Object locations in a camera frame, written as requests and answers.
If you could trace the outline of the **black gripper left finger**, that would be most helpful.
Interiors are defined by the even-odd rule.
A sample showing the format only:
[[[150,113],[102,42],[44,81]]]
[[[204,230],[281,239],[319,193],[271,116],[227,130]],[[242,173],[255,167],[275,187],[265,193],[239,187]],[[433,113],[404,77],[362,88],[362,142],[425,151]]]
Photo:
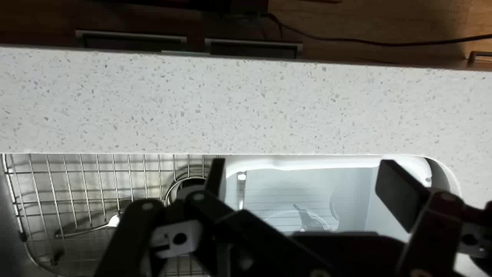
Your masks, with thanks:
[[[165,207],[156,199],[130,204],[108,241],[95,277],[161,277],[165,264],[190,256],[210,277],[338,277],[307,247],[251,213],[221,201],[225,161],[211,162],[204,184]]]

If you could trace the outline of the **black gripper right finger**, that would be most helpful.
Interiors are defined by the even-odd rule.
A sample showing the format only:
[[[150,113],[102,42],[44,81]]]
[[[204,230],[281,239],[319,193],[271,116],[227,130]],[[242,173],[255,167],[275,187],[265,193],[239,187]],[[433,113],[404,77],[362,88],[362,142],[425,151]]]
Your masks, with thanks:
[[[461,277],[457,254],[492,276],[490,204],[473,208],[447,190],[425,188],[394,161],[379,162],[374,194],[408,234],[398,277]]]

